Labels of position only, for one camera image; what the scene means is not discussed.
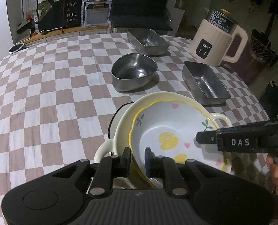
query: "trash bin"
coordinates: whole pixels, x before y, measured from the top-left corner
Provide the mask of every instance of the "trash bin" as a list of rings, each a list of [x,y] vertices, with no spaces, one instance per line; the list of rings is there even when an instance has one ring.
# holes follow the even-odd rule
[[[14,46],[12,46],[10,48],[9,54],[13,54],[15,52],[19,52],[19,51],[21,51],[21,50],[23,50],[25,48],[26,48],[26,46],[25,46],[25,44],[23,42],[17,43],[17,44],[15,44]]]

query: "pot handle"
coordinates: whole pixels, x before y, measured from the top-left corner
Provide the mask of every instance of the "pot handle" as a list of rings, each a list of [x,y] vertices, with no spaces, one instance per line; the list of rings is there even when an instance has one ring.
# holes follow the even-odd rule
[[[241,42],[240,42],[239,47],[238,47],[238,49],[236,51],[236,54],[233,57],[227,56],[226,55],[226,53],[228,51],[228,49],[227,49],[226,52],[225,52],[224,57],[222,58],[223,61],[227,61],[229,63],[236,63],[239,60],[239,58],[240,58],[240,56],[241,56],[241,54],[242,54],[242,52],[243,52],[243,50],[245,48],[245,45],[246,45],[246,43],[248,41],[248,35],[247,35],[246,31],[243,30],[240,26],[237,26],[234,29],[234,32],[233,32],[233,39],[234,39],[235,35],[238,35],[238,36],[241,37]]]
[[[226,122],[227,126],[228,127],[232,127],[232,123],[231,121],[229,120],[229,118],[227,116],[225,116],[224,114],[221,114],[221,113],[210,113],[213,117],[213,120],[216,120],[216,119],[220,119],[220,120],[223,120],[224,122]]]
[[[105,142],[103,142],[95,153],[94,162],[100,162],[101,159],[103,159],[105,154],[107,154],[109,152],[114,152],[113,145],[114,145],[113,139],[106,140]]]

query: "electric kettle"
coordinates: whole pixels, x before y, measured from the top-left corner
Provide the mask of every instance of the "electric kettle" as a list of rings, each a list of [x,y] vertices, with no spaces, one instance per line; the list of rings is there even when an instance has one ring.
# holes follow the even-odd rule
[[[189,47],[189,52],[203,63],[217,67],[221,61],[235,63],[241,56],[247,43],[248,35],[238,23],[230,18],[230,13],[210,10],[201,22],[196,35]],[[240,45],[233,57],[226,53],[235,35],[241,37]]]

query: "kettle handle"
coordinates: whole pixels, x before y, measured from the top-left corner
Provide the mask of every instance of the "kettle handle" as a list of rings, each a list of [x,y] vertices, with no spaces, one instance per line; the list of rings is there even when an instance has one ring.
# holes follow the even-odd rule
[[[236,63],[239,60],[239,58],[240,58],[240,56],[241,56],[241,54],[242,54],[242,52],[245,48],[245,45],[246,45],[247,40],[248,40],[248,35],[247,35],[246,31],[243,30],[240,26],[237,26],[235,28],[234,32],[233,32],[233,40],[234,40],[235,35],[238,35],[238,36],[241,37],[241,42],[240,42],[239,47],[236,51],[236,54],[233,57],[227,56],[226,53],[229,49],[229,47],[228,47],[228,49],[225,52],[225,55],[222,58],[223,61],[227,61],[229,63]]]

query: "wooden shelf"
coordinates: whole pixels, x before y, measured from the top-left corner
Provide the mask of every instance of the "wooden shelf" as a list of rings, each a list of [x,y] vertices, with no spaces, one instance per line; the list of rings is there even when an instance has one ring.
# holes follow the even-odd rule
[[[82,28],[81,26],[78,26],[78,27],[63,29],[64,33],[62,33],[62,29],[58,29],[58,30],[51,31],[46,35],[41,35],[40,33],[35,34],[30,39],[24,40],[23,43],[27,44],[27,43],[30,43],[30,42],[33,42],[36,40],[41,40],[41,39],[48,38],[51,36],[61,35],[61,34],[66,34],[66,33],[71,33],[71,32],[87,31],[87,30],[101,30],[101,29],[107,29],[107,28],[108,28],[108,25],[94,26],[94,27],[87,27],[87,28]]]

